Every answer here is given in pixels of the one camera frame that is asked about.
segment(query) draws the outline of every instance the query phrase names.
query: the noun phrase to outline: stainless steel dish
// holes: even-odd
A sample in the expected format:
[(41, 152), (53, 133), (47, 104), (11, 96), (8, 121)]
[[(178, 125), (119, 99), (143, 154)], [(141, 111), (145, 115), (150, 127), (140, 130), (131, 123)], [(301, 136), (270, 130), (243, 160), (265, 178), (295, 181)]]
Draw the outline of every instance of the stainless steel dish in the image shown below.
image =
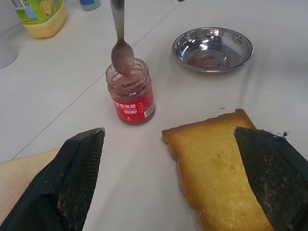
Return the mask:
[(225, 73), (243, 66), (252, 56), (252, 43), (225, 28), (205, 27), (179, 36), (172, 53), (184, 66), (205, 74)]

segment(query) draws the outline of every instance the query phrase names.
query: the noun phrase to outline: glass jar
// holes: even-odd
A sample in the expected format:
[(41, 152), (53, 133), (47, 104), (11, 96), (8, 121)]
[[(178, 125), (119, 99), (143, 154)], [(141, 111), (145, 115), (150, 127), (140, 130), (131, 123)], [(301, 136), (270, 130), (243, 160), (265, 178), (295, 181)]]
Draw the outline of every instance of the glass jar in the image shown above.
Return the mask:
[(117, 115), (123, 122), (134, 125), (153, 118), (152, 82), (144, 61), (135, 58), (130, 77), (124, 77), (110, 65), (106, 70), (106, 81)]

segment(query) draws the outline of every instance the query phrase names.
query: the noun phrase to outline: slice of toast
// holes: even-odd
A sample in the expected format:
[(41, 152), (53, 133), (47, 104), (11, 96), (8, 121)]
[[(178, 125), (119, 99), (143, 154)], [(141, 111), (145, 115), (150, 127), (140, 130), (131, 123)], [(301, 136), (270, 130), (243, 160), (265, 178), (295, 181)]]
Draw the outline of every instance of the slice of toast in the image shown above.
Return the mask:
[(255, 128), (242, 109), (164, 130), (177, 161), (182, 190), (205, 231), (272, 231), (247, 180), (233, 136)]

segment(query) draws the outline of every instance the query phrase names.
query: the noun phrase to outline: white tabletop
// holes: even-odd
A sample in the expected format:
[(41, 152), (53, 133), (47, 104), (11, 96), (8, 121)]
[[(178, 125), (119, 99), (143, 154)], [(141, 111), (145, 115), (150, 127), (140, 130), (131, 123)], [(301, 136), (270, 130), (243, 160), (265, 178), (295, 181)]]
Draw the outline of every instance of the white tabletop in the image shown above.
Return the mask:
[[(126, 38), (149, 67), (156, 103), (154, 118), (137, 127), (117, 118), (104, 79), (116, 39), (109, 1), (93, 12), (76, 2), (68, 7), (54, 38), (21, 32), (12, 39), (17, 60), (0, 70), (0, 161), (105, 127), (85, 231), (201, 230), (180, 192), (163, 129), (243, 108), (256, 127), (289, 132), (288, 141), (308, 158), (306, 1), (130, 0)], [(223, 76), (181, 67), (170, 55), (172, 42), (203, 26), (246, 35), (254, 45), (252, 60)]]

